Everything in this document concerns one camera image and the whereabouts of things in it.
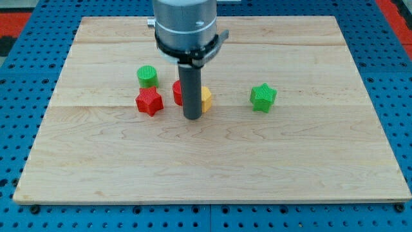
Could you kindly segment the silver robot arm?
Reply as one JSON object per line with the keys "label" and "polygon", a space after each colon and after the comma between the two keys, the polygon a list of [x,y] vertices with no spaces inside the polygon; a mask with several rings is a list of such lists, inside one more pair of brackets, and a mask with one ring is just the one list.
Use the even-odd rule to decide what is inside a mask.
{"label": "silver robot arm", "polygon": [[218,49],[216,0],[153,0],[157,48],[180,63],[209,57]]}

